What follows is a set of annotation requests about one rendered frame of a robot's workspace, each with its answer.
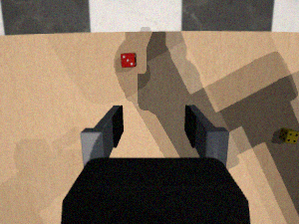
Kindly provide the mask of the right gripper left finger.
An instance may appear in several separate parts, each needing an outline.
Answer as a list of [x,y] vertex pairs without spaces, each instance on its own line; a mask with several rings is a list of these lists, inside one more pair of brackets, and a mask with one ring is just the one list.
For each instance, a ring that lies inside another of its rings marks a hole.
[[80,132],[84,167],[94,158],[110,157],[123,132],[123,106],[112,106],[95,127],[85,127]]

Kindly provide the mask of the red die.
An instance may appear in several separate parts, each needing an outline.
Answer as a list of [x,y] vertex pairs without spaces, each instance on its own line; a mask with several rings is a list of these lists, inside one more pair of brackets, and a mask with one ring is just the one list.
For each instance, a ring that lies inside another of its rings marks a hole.
[[136,54],[121,54],[122,68],[133,68],[136,64]]

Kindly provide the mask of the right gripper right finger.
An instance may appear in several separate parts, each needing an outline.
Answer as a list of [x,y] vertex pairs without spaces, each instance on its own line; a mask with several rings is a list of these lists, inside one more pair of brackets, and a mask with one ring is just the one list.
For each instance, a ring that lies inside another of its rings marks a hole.
[[195,105],[185,105],[184,131],[199,157],[217,158],[226,167],[229,131],[225,127],[215,127]]

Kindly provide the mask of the yellow die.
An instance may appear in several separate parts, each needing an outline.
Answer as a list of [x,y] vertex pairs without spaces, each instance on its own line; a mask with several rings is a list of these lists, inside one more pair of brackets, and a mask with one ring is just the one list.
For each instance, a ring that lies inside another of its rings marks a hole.
[[299,136],[299,132],[291,128],[281,128],[279,139],[287,143],[296,143]]

